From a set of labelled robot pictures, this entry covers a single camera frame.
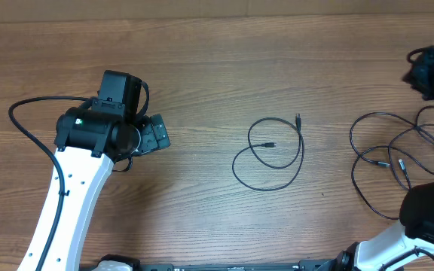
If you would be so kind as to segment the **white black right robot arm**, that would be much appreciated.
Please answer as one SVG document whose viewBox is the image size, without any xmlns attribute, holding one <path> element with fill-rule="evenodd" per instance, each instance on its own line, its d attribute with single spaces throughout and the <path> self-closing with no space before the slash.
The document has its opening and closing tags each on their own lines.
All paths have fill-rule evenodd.
<svg viewBox="0 0 434 271">
<path fill-rule="evenodd" d="M 434 46 L 417 48 L 407 55 L 410 70 L 402 80 L 434 100 Z M 416 132 L 434 147 L 428 123 L 405 120 L 407 131 Z M 413 186 L 409 179 L 400 183 L 406 190 L 399 215 L 393 224 L 374 238 L 355 242 L 330 260 L 302 260 L 298 270 L 402 270 L 426 256 L 434 261 L 434 182 Z"/>
</svg>

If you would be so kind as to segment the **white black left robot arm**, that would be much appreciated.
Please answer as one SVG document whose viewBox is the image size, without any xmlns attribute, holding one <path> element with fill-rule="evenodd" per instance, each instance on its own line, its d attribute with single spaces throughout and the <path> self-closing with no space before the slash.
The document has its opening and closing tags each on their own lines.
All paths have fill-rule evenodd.
<svg viewBox="0 0 434 271">
<path fill-rule="evenodd" d="M 25 136 L 53 163 L 52 179 L 21 270 L 78 270 L 88 227 L 101 190 L 115 164 L 170 146 L 159 114 L 147 116 L 148 104 L 139 104 L 146 82 L 128 73 L 107 70 L 98 95 L 78 98 L 56 124 L 50 151 L 8 115 Z"/>
</svg>

